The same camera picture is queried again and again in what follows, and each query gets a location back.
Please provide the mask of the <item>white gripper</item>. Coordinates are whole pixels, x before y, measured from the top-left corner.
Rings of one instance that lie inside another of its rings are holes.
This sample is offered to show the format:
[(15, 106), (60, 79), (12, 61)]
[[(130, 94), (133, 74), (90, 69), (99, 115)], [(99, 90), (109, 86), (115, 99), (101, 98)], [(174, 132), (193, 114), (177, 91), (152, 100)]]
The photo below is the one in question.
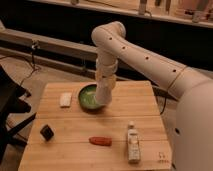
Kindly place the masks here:
[(108, 87), (110, 88), (110, 90), (113, 90), (116, 85), (117, 68), (118, 68), (118, 61), (115, 61), (111, 65), (105, 65), (101, 63), (99, 60), (96, 60), (95, 80), (97, 82), (97, 86), (101, 83), (102, 78), (107, 78)]

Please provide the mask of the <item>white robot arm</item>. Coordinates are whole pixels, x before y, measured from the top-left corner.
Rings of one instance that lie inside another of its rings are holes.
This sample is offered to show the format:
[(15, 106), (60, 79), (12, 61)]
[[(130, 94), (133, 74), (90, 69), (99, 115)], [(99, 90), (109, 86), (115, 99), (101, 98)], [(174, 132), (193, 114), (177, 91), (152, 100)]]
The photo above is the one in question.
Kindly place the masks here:
[(123, 60), (178, 101), (172, 171), (213, 171), (213, 79), (125, 40), (122, 23), (93, 29), (97, 46), (95, 100), (111, 102), (115, 72)]

